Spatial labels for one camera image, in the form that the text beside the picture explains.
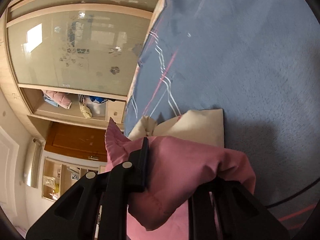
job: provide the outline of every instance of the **pink jacket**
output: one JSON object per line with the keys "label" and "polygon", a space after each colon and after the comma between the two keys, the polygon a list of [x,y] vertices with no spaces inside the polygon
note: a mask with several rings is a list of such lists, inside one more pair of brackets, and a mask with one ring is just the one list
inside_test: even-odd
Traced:
{"label": "pink jacket", "polygon": [[[217,175],[241,182],[251,193],[255,174],[247,156],[239,151],[191,142],[172,136],[149,139],[149,187],[131,193],[127,234],[132,240],[187,240],[188,205],[196,188]],[[106,131],[106,171],[128,160],[142,140],[129,140],[112,119]]]}
{"label": "pink jacket", "polygon": [[42,92],[47,97],[51,98],[51,100],[56,102],[59,106],[62,106],[65,109],[69,109],[72,104],[71,100],[67,97],[66,93],[51,90],[42,90]]}

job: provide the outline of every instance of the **frosted glass door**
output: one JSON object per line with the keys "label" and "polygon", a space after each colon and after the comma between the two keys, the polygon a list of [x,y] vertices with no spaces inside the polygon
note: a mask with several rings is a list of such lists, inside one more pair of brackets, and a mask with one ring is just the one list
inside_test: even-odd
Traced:
{"label": "frosted glass door", "polygon": [[127,95],[150,20],[68,11],[8,27],[19,83]]}

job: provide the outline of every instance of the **door handle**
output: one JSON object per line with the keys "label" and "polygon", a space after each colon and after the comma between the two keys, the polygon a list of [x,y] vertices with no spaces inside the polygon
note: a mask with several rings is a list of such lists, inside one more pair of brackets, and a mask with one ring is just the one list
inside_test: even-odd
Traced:
{"label": "door handle", "polygon": [[97,160],[99,160],[99,157],[96,157],[96,156],[88,156],[88,159],[89,159],[89,160],[93,160],[93,161],[97,161]]}

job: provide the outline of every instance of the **white stripe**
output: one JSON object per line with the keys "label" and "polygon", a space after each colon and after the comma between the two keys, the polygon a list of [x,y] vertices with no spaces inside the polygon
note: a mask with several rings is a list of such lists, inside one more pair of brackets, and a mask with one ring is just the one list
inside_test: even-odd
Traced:
{"label": "white stripe", "polygon": [[158,107],[160,101],[162,100],[162,98],[164,97],[166,90],[163,92],[162,96],[160,97],[158,103],[156,104],[155,108],[152,110],[151,114],[149,115],[150,117],[152,116],[152,114],[154,113],[154,111],[156,110],[156,108]]}
{"label": "white stripe", "polygon": [[134,104],[135,104],[135,106],[136,106],[136,109],[137,109],[137,115],[138,115],[138,106],[137,106],[136,100],[134,99],[133,94],[132,94],[132,99],[133,99],[133,102],[134,102]]}
{"label": "white stripe", "polygon": [[[165,70],[165,66],[164,66],[164,57],[163,57],[162,49],[158,46],[158,41],[159,41],[159,40],[158,40],[158,37],[159,37],[159,36],[158,36],[156,33],[152,32],[152,31],[150,31],[150,33],[151,33],[151,35],[156,39],[156,40],[155,40],[156,46],[157,46],[157,47],[160,49],[160,51],[161,51],[161,52],[159,52],[159,51],[155,48],[156,52],[159,53],[160,70],[161,70],[161,73],[162,73],[162,75],[163,75],[163,74],[164,74],[163,70]],[[163,80],[163,82],[167,85],[167,90],[168,90],[168,102],[169,102],[169,95],[170,95],[173,103],[175,104],[175,106],[176,106],[176,108],[177,108],[177,110],[178,110],[178,112],[179,112],[179,115],[181,115],[180,109],[179,109],[179,107],[178,107],[178,105],[177,105],[176,101],[174,100],[173,95],[172,95],[172,93],[171,93],[171,81],[170,81],[170,79],[169,79],[168,77],[166,77],[166,76],[164,76],[164,77],[165,77],[165,78],[168,80],[168,82],[169,82],[169,87],[168,87],[167,83]]]}
{"label": "white stripe", "polygon": [[135,106],[134,106],[134,103],[133,103],[133,96],[132,96],[132,98],[131,98],[131,103],[132,103],[132,106],[133,106],[133,109],[134,109],[134,111],[135,111],[135,113],[136,113],[136,120],[138,119],[138,114],[137,114],[137,110],[136,110],[136,108],[135,108]]}

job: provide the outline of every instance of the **blue item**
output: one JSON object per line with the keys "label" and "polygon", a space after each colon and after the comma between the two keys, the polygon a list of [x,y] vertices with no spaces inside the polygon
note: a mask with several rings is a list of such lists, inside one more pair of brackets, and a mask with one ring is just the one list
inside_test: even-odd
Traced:
{"label": "blue item", "polygon": [[[161,123],[223,108],[225,147],[248,155],[255,196],[270,205],[320,177],[319,64],[320,25],[305,0],[166,0],[140,55],[125,134],[143,115]],[[316,185],[270,211],[281,218],[319,197]]]}
{"label": "blue item", "polygon": [[107,98],[102,98],[102,97],[94,97],[94,96],[90,96],[90,100],[94,103],[98,103],[98,104],[102,104],[104,102],[107,102],[108,99]]}
{"label": "blue item", "polygon": [[51,98],[47,97],[46,95],[43,95],[43,99],[44,99],[44,101],[46,101],[50,105],[53,105],[55,107],[59,107],[59,105],[55,101],[53,101]]}

